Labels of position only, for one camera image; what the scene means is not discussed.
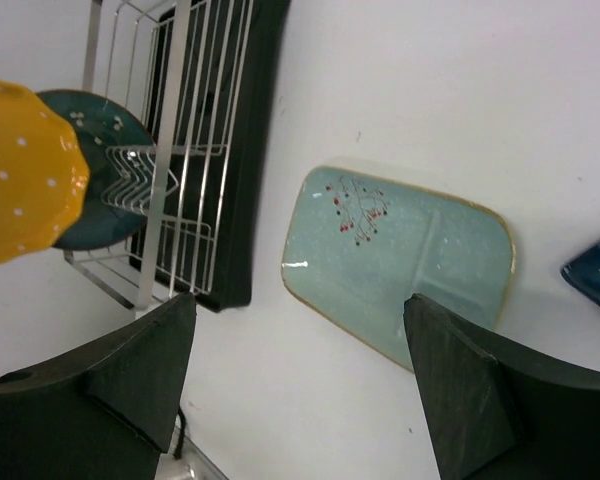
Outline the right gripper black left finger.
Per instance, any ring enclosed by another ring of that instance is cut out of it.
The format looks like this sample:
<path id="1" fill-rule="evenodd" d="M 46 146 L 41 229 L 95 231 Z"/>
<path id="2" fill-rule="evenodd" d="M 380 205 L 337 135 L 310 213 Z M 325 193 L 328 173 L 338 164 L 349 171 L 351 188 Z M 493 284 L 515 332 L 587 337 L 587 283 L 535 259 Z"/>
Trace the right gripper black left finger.
<path id="1" fill-rule="evenodd" d="M 0 377 L 0 479 L 152 479 L 196 324 L 183 293 L 127 326 Z"/>

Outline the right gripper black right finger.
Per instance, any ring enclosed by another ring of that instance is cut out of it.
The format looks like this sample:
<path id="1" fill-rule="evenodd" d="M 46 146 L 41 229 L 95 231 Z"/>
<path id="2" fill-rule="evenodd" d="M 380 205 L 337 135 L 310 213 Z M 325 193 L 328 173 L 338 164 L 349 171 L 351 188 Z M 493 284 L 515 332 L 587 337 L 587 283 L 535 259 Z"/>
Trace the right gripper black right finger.
<path id="1" fill-rule="evenodd" d="M 421 294 L 404 326 L 441 478 L 600 479 L 600 372 Z"/>

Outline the light green divided tray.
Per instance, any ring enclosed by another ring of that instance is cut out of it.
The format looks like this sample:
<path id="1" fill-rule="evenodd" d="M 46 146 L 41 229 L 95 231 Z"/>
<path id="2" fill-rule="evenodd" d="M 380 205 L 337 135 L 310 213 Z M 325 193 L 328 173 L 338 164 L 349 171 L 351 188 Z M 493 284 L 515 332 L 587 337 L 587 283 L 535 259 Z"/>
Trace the light green divided tray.
<path id="1" fill-rule="evenodd" d="M 512 233 L 496 212 L 423 187 L 321 166 L 298 194 L 281 277 L 299 301 L 411 369 L 407 299 L 421 293 L 491 330 L 515 268 Z"/>

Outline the yellow dotted plate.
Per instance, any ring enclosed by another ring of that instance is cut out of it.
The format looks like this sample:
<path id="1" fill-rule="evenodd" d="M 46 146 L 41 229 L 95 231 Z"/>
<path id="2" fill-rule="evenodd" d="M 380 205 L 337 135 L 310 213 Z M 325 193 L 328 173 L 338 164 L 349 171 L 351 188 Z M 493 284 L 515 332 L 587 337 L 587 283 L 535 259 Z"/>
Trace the yellow dotted plate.
<path id="1" fill-rule="evenodd" d="M 51 248 L 80 218 L 89 177 L 70 123 L 0 80 L 0 264 Z"/>

